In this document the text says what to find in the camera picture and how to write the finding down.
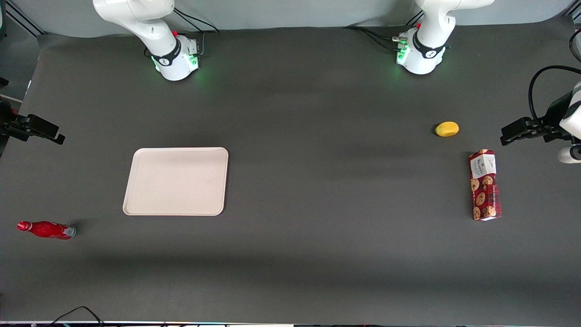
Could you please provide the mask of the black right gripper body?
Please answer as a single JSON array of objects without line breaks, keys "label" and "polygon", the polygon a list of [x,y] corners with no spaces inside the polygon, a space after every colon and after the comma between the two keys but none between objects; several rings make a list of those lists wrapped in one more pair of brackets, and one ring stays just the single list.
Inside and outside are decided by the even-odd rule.
[{"label": "black right gripper body", "polygon": [[5,151],[5,148],[8,144],[8,141],[10,138],[15,138],[15,139],[20,139],[21,141],[27,141],[28,140],[28,136],[23,136],[21,134],[17,134],[15,133],[14,130],[8,130],[8,123],[9,122],[14,122],[17,117],[19,117],[18,115],[18,110],[15,110],[12,108],[12,105],[10,105],[10,103],[1,98],[0,100],[0,156],[2,157],[2,154]]}]

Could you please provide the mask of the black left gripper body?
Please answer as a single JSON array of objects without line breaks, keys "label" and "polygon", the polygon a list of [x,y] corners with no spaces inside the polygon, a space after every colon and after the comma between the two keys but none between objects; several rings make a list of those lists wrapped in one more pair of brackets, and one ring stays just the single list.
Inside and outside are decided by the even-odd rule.
[{"label": "black left gripper body", "polygon": [[549,105],[546,114],[539,119],[539,123],[542,125],[539,129],[543,134],[543,140],[545,143],[557,139],[574,143],[574,137],[572,134],[560,126],[561,120],[565,117],[565,114],[569,109],[572,94],[573,92],[569,91],[567,94],[553,101]]}]

